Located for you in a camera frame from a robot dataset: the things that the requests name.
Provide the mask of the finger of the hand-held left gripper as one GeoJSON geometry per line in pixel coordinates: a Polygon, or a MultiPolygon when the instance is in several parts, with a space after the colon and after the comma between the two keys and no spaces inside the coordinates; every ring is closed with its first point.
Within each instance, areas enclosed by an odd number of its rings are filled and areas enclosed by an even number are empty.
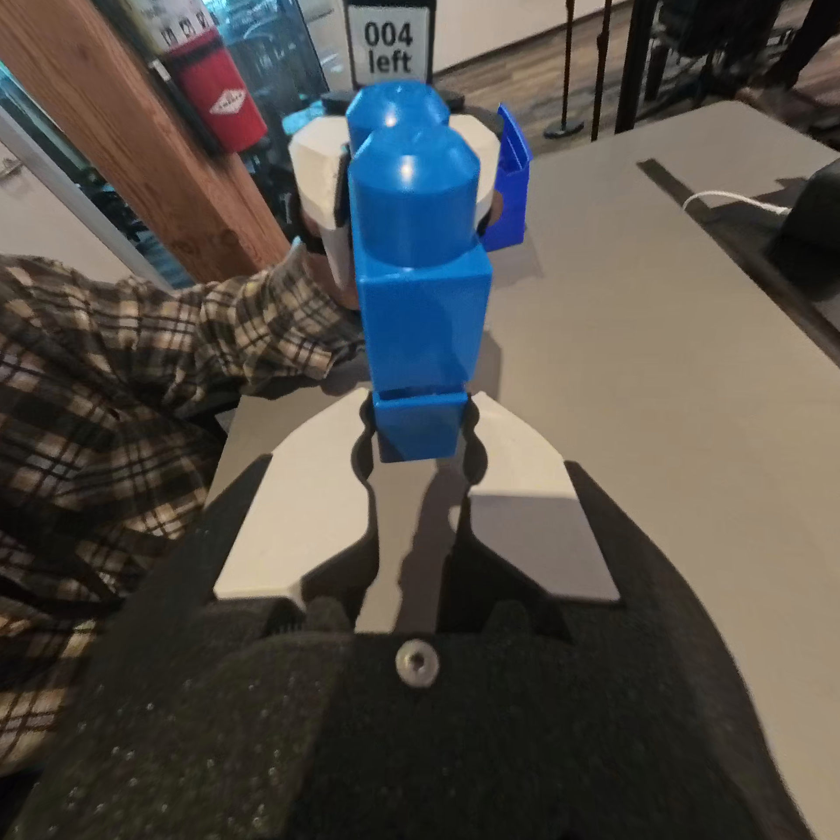
{"type": "Polygon", "coordinates": [[[325,256],[339,291],[352,291],[354,257],[350,213],[350,130],[343,115],[323,115],[290,141],[299,235],[325,256]]]}
{"type": "Polygon", "coordinates": [[[452,114],[448,125],[467,142],[479,159],[479,182],[474,217],[475,226],[479,227],[490,214],[496,194],[501,143],[494,132],[471,114],[452,114]]]}

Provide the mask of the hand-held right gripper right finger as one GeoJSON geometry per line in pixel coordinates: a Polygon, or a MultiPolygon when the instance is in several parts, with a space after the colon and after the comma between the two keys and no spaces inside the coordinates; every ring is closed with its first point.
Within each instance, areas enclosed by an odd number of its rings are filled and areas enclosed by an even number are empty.
{"type": "Polygon", "coordinates": [[[463,426],[467,488],[445,561],[445,631],[481,632],[508,607],[534,632],[565,632],[566,605],[622,596],[564,457],[486,392],[463,426]]]}

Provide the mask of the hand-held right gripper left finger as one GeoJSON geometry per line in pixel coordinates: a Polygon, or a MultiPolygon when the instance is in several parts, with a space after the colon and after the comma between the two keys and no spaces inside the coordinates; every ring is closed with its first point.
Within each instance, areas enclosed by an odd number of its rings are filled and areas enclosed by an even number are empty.
{"type": "Polygon", "coordinates": [[[358,618],[380,567],[370,391],[352,391],[266,459],[213,587],[219,601],[329,597],[358,618]]]}

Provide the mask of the blue plastic bin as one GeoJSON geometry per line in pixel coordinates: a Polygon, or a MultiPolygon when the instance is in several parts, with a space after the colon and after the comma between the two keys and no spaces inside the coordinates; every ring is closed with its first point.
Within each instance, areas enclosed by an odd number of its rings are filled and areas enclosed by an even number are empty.
{"type": "Polygon", "coordinates": [[[532,151],[522,127],[504,103],[497,110],[502,120],[500,155],[495,189],[502,198],[502,211],[482,237],[488,253],[520,245],[526,233],[532,151]]]}

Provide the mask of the blue one-stud block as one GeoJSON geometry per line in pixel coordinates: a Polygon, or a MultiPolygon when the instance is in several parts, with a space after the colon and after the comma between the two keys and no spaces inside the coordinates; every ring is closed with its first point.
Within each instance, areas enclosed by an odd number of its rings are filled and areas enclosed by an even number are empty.
{"type": "Polygon", "coordinates": [[[456,453],[468,393],[385,397],[373,392],[381,462],[449,459],[456,453]]]}

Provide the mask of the blue two-stud block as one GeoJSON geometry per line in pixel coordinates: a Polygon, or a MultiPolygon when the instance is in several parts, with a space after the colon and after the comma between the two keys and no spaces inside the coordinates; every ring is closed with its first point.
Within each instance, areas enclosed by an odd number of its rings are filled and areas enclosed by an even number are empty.
{"type": "Polygon", "coordinates": [[[384,401],[461,393],[492,267],[477,234],[482,162],[417,80],[362,89],[350,129],[350,222],[371,382],[384,401]]]}

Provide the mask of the person's left forearm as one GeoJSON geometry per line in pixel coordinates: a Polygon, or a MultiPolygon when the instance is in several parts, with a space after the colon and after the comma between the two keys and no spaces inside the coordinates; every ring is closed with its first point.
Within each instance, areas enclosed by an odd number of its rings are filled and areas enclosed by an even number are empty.
{"type": "Polygon", "coordinates": [[[362,340],[360,316],[331,299],[301,245],[256,275],[180,291],[2,257],[3,424],[57,431],[87,399],[130,424],[183,418],[281,377],[320,381],[362,340]]]}

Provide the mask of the person's left hand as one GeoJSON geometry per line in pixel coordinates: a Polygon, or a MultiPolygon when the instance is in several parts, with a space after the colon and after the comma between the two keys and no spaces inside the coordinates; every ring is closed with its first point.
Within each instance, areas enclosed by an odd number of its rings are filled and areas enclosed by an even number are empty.
{"type": "Polygon", "coordinates": [[[303,262],[308,277],[332,301],[352,312],[361,310],[358,288],[356,285],[354,259],[339,269],[339,275],[333,274],[333,268],[326,255],[321,255],[303,247],[303,262]]]}

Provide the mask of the red fire extinguisher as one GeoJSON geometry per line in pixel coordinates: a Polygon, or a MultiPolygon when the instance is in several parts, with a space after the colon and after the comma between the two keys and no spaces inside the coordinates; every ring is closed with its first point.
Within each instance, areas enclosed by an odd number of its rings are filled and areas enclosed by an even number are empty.
{"type": "Polygon", "coordinates": [[[151,34],[164,80],[197,119],[213,154],[239,154],[266,137],[266,123],[208,14],[163,17],[151,34]]]}

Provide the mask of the black stanchion pole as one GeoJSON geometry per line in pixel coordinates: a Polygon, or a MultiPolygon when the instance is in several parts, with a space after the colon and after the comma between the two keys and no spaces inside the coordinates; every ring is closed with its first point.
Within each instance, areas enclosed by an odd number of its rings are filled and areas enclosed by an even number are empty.
{"type": "Polygon", "coordinates": [[[591,116],[591,142],[598,140],[602,117],[602,102],[605,86],[606,58],[610,42],[612,22],[613,1],[606,0],[602,14],[602,26],[597,34],[595,45],[597,52],[597,63],[595,70],[595,85],[593,97],[593,109],[591,116]]]}
{"type": "Polygon", "coordinates": [[[565,140],[580,133],[585,122],[580,119],[571,119],[569,115],[569,99],[571,86],[571,58],[573,46],[573,27],[575,1],[565,1],[566,22],[564,26],[563,41],[563,77],[561,94],[560,117],[549,123],[542,132],[544,139],[548,141],[565,140]]]}

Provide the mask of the wooden pillar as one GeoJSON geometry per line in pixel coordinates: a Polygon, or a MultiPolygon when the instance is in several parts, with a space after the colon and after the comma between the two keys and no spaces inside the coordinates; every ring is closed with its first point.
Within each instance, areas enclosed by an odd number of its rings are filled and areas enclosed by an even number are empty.
{"type": "Polygon", "coordinates": [[[208,155],[93,2],[2,1],[2,62],[199,283],[291,246],[244,163],[208,155]]]}

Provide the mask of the black cube charger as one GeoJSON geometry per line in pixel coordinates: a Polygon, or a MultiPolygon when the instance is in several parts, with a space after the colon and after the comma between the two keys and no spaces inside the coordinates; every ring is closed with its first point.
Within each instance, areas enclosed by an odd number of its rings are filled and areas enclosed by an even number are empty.
{"type": "Polygon", "coordinates": [[[800,287],[838,285],[839,160],[803,182],[767,256],[787,280],[800,287]]]}

